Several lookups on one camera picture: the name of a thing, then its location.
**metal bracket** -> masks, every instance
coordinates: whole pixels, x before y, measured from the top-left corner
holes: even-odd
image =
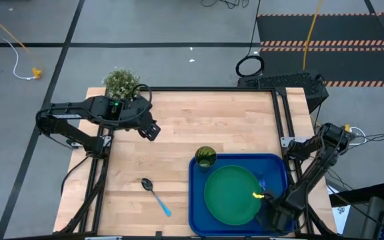
[[[287,96],[287,90],[285,87],[275,87],[275,91],[277,92],[278,95],[281,95],[283,97]]]
[[[308,137],[282,137],[281,138],[281,145],[282,147],[288,147],[291,141],[296,141],[298,143],[304,143],[306,140],[308,140]]]
[[[112,141],[112,137],[111,136],[105,135],[105,136],[102,136],[102,138],[103,138],[103,146],[104,147],[108,147],[108,146],[111,145],[111,143],[110,143]]]

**wooden table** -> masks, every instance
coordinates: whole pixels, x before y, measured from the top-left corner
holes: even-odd
[[[87,97],[104,93],[105,88],[90,88]],[[313,136],[303,89],[287,89],[287,97],[296,136]],[[153,93],[152,104],[153,118],[161,127],[154,142],[141,138],[136,131],[115,132],[99,235],[154,236],[156,231],[164,236],[195,235],[188,223],[188,164],[203,145],[218,153],[281,155],[270,93],[161,91]],[[288,136],[280,97],[279,105]],[[96,135],[98,126],[82,120],[79,128]],[[75,150],[69,169],[84,155],[83,150]],[[305,161],[302,168],[309,163]],[[81,206],[90,166],[91,160],[66,181],[55,231],[63,228]],[[154,196],[142,188],[143,177],[153,181],[171,217],[166,217]],[[328,228],[337,232],[325,179],[311,192],[309,202]],[[91,229],[93,212],[91,207],[87,230]]]

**white cable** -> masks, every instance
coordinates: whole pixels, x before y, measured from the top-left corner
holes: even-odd
[[[13,51],[16,53],[16,64],[14,64],[14,68],[13,68],[13,74],[14,76],[16,76],[16,78],[18,79],[24,79],[24,80],[31,80],[31,79],[35,79],[35,76],[34,77],[20,77],[16,74],[16,68],[17,68],[17,64],[19,64],[19,54],[18,52],[16,51],[16,49],[12,46],[12,44],[6,40],[5,38],[1,37],[0,36],[0,39],[2,39],[3,41],[5,41],[6,43],[8,43],[10,45],[10,47],[13,49]]]
[[[364,143],[367,142],[367,138],[366,138],[366,136],[365,136],[364,131],[362,131],[362,130],[361,130],[360,128],[358,128],[358,127],[351,127],[351,128],[349,128],[349,130],[351,131],[351,133],[352,133],[352,129],[356,129],[356,130],[358,130],[358,131],[360,131],[360,132],[362,133],[362,136],[361,136],[361,137],[364,137],[364,142],[362,142],[362,143],[350,143],[349,145],[356,146],[356,145],[361,145],[361,144],[364,144]]]

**blue spoon handle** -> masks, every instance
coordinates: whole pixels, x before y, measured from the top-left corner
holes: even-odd
[[[157,198],[157,200],[158,200],[159,204],[161,205],[161,207],[163,208],[166,216],[170,217],[171,216],[170,209],[168,209],[168,207],[165,206],[165,204],[160,200],[160,198],[154,192],[152,192],[152,193]]]

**yellow cable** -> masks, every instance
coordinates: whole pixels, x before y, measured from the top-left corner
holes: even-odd
[[[32,56],[32,58],[34,58],[37,62],[38,62],[38,64],[39,64],[39,66],[40,66],[40,68],[41,68],[41,70],[33,70],[33,72],[34,72],[34,75],[35,74],[38,74],[39,76],[41,76],[41,72],[44,70],[44,64],[43,64],[43,62],[40,60],[40,58],[38,58],[37,56],[35,56],[26,46],[24,46],[24,44],[22,43],[22,42],[20,42],[16,37],[14,37],[13,36],[13,34],[11,34],[1,23],[0,23],[0,27],[4,30],[4,32],[6,32],[14,41],[16,41],[20,46],[22,46],[22,48],[24,48],[25,49],[25,51],[28,53],[28,54],[30,54],[30,56]]]
[[[311,29],[309,30],[309,34],[307,35],[307,40],[306,40],[306,47],[305,47],[305,54],[303,55],[303,70],[306,69],[306,54],[307,54],[307,48],[309,46],[309,41],[311,40],[312,36],[312,31],[313,31],[313,26],[315,26],[315,22],[317,21],[318,13],[319,10],[321,10],[321,6],[323,4],[323,0],[319,0],[317,11],[315,12],[315,15],[313,16],[313,21],[311,25]]]

